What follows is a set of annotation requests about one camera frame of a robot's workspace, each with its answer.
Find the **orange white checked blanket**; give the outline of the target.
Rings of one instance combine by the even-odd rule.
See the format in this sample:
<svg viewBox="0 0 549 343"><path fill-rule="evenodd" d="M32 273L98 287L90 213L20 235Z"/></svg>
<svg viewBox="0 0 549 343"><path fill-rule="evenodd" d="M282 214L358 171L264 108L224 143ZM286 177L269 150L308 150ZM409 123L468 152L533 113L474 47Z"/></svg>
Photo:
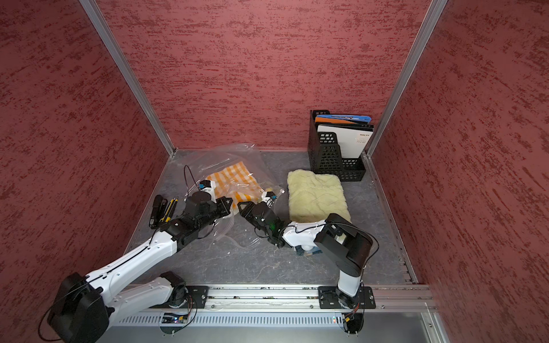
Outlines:
<svg viewBox="0 0 549 343"><path fill-rule="evenodd" d="M258 203L262 201L263 192L275 192L269 184L265 182L260 184L242 161L210 174L206 180L216 182L216 199L220 197L233 199L232 215L238 214L237 204L239 202Z"/></svg>

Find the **clear plastic vacuum bag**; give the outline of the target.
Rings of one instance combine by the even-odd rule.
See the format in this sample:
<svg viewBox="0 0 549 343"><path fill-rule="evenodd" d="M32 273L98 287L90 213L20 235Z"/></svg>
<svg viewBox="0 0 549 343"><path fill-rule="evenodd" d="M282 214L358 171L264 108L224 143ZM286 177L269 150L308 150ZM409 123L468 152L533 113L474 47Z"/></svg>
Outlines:
<svg viewBox="0 0 549 343"><path fill-rule="evenodd" d="M212 199L227 197L232 200L229 214L215 220L200 231L200 240L219 240L234 227L239 217L237 205L240 202L268 206L284 194L284 189L264 163L260 150L252 143L223 145L200 151L176 154L175 161L181 170L181 178L187 185L186 192L193 194L199 190L199 183L208 180L212 183Z"/></svg>

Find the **yellow fleece blanket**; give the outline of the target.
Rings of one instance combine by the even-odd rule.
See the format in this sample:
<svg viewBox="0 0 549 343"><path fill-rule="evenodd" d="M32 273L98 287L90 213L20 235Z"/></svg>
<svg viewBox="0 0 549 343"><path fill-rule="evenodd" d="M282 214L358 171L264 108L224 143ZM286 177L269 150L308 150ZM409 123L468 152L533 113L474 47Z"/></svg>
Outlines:
<svg viewBox="0 0 549 343"><path fill-rule="evenodd" d="M343 186L332 174L297 169L287 176L289 215L293 222L326 220L332 213L351 221Z"/></svg>

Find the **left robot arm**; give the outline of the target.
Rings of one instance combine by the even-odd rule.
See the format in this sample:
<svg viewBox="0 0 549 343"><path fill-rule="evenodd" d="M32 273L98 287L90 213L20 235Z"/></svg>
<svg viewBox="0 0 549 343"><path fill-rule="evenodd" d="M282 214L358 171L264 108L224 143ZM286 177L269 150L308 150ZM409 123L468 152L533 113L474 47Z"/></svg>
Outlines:
<svg viewBox="0 0 549 343"><path fill-rule="evenodd" d="M59 286L44 320L63 342L96 342L113 324L158 304L195 308L185 281L165 272L142 286L128 285L197 239L199 232L231 213L230 197L198 191L181 216L159 226L152 237L118 260L82 276L70 274Z"/></svg>

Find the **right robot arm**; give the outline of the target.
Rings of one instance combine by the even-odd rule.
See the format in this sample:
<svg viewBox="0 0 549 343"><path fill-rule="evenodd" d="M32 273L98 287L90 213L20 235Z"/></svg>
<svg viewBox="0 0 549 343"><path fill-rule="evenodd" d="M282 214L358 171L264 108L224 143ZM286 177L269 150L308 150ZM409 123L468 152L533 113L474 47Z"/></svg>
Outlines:
<svg viewBox="0 0 549 343"><path fill-rule="evenodd" d="M335 213L318 222L298 223L280 219L266 202L240 202L237 207L240 216L270 244L305 254L321 252L336 265L337 285L320 287L320 307L354 312L375 308L373 293L363 284L364 268L380 247L372 234Z"/></svg>

